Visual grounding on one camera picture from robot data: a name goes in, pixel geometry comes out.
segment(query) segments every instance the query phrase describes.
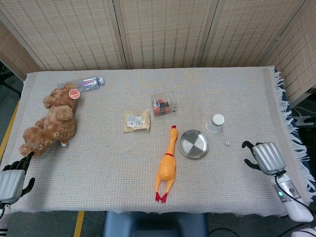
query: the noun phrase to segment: bottle cap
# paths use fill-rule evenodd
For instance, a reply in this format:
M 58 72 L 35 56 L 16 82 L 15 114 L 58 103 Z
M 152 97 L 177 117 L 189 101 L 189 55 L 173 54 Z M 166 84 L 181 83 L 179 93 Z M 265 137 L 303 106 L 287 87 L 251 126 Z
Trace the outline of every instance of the bottle cap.
M 78 99 L 80 97 L 80 91 L 78 91 L 77 89 L 71 89 L 68 95 L 72 99 Z
M 100 81 L 101 85 L 104 85 L 104 80 L 103 80 L 103 78 L 99 78 L 99 81 Z
M 212 118 L 212 122 L 216 126 L 222 126 L 224 124 L 224 121 L 225 121 L 224 116 L 220 114 L 215 114 Z

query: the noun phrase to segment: teddy bear ear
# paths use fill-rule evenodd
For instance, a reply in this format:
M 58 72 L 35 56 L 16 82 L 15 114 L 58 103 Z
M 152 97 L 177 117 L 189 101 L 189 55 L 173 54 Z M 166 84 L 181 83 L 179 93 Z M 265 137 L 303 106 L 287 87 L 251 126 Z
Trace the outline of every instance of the teddy bear ear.
M 43 99 L 43 104 L 45 108 L 49 109 L 55 103 L 55 97 L 48 95 Z

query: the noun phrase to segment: plastic water bottle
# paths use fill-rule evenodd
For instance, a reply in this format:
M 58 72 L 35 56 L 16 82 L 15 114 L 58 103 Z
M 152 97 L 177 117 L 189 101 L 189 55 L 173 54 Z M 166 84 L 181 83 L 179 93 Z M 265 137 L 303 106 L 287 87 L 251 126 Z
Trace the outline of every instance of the plastic water bottle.
M 63 87 L 66 83 L 73 83 L 76 85 L 79 91 L 83 91 L 83 90 L 92 90 L 92 89 L 99 88 L 101 85 L 104 85 L 104 80 L 103 78 L 98 78 L 97 76 L 94 76 L 94 77 L 59 83 L 57 84 L 57 87 Z

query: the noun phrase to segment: yellow rubber chicken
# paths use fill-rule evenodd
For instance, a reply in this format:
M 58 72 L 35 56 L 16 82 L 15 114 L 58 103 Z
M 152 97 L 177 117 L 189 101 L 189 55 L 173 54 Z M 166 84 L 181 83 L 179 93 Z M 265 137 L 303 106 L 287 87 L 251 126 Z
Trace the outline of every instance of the yellow rubber chicken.
M 173 125 L 170 130 L 170 141 L 166 154 L 160 161 L 159 170 L 156 176 L 156 201 L 161 200 L 161 203 L 166 202 L 168 193 L 176 177 L 176 160 L 174 159 L 174 146 L 178 139 L 177 126 Z M 160 197 L 158 190 L 160 182 L 167 181 L 166 193 Z

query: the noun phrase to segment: robot finger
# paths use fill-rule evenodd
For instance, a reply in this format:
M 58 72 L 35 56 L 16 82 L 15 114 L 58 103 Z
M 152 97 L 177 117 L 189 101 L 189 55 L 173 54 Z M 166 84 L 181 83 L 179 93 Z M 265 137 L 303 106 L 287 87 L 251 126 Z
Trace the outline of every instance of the robot finger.
M 244 141 L 244 142 L 242 143 L 241 147 L 242 147 L 242 148 L 248 147 L 249 149 L 252 150 L 252 147 L 254 147 L 254 145 L 253 145 L 251 142 L 249 142 L 249 141 Z
M 254 164 L 254 163 L 252 163 L 250 160 L 248 160 L 248 159 L 244 159 L 243 160 L 245 163 L 246 163 L 246 165 L 248 165 L 250 168 L 252 168 L 252 169 L 257 169 L 257 170 L 261 170 L 260 169 L 260 166 L 258 165 L 258 164 Z
M 32 190 L 34 183 L 35 183 L 35 178 L 31 178 L 27 187 L 22 190 L 21 197 L 23 197 L 25 194 L 28 194 Z
M 19 162 L 18 165 L 16 166 L 16 169 L 22 169 L 23 164 L 24 164 L 24 162 L 25 162 L 25 159 L 26 159 L 26 157 L 24 157 L 24 158 L 22 158 L 22 159 L 20 160 L 20 162 Z
M 6 165 L 6 166 L 3 168 L 3 170 L 2 170 L 2 171 L 9 170 L 10 168 L 11 168 L 11 165 L 10 165 L 10 164 L 8 164 L 8 165 Z
M 21 167 L 21 169 L 25 170 L 25 174 L 26 174 L 26 171 L 28 171 L 28 168 L 29 168 L 29 165 L 30 165 L 30 162 L 31 162 L 33 155 L 34 155 L 34 152 L 31 152 L 28 154 L 27 157 L 25 157 L 25 161 L 23 162 L 23 165 Z
M 12 163 L 10 170 L 16 169 L 16 167 L 18 166 L 18 164 L 20 163 L 20 161 L 15 161 Z

